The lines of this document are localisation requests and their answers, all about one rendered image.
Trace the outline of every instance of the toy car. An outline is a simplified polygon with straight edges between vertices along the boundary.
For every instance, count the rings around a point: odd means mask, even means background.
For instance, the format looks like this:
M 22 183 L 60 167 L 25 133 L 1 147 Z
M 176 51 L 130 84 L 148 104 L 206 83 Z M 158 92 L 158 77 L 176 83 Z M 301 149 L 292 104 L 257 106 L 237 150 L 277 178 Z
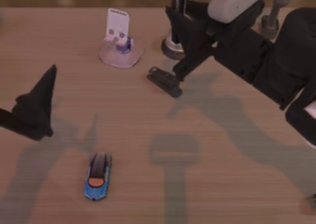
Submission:
M 87 176 L 84 180 L 84 195 L 92 201 L 99 201 L 107 196 L 110 181 L 112 156 L 97 152 L 91 159 Z

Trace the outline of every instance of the metal base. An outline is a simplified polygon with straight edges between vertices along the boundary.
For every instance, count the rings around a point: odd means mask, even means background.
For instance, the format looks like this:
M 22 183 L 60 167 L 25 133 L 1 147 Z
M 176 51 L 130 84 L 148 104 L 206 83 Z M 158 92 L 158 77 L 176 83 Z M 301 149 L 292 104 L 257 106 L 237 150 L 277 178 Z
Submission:
M 133 39 L 130 52 L 121 53 L 116 48 L 116 43 L 103 41 L 99 57 L 100 59 L 113 67 L 128 69 L 133 67 L 144 53 L 144 44 L 140 39 Z
M 171 59 L 182 60 L 185 58 L 183 48 L 181 44 L 175 44 L 171 37 L 171 32 L 169 32 L 167 37 L 161 43 L 161 50 L 165 56 Z
M 271 27 L 268 25 L 268 16 L 264 15 L 261 18 L 261 28 L 260 33 L 266 37 L 269 40 L 273 40 L 276 38 L 279 31 L 279 23 L 278 20 L 276 20 L 276 25 L 274 27 Z

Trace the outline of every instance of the table surface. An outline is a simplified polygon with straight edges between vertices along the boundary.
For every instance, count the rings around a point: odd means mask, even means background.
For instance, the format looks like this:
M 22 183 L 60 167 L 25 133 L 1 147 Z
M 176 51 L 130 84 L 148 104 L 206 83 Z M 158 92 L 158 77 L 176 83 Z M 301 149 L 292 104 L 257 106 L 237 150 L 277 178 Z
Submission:
M 0 130 L 0 224 L 314 223 L 316 154 L 278 106 L 212 58 L 166 95 L 146 79 L 175 64 L 160 51 L 164 9 L 123 10 L 146 45 L 128 70 L 98 58 L 104 8 L 3 9 L 1 107 L 58 74 L 52 138 Z M 97 203 L 82 192 L 93 151 L 114 159 Z

